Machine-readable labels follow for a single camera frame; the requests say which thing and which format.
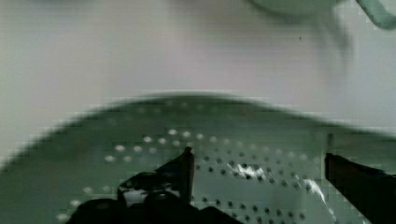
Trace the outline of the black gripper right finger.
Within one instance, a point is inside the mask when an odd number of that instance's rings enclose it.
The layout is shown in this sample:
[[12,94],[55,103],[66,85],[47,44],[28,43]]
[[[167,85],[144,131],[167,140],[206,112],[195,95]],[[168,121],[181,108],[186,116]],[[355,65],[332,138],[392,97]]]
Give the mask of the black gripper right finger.
[[372,224],[395,224],[395,175],[327,153],[326,179]]

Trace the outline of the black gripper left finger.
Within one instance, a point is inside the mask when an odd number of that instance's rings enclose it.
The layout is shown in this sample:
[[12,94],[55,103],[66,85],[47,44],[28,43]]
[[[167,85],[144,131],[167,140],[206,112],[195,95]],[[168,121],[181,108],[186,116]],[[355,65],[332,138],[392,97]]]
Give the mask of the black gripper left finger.
[[168,191],[182,201],[191,201],[194,155],[191,147],[152,172],[141,172],[122,182],[117,199],[124,204],[142,203],[153,192]]

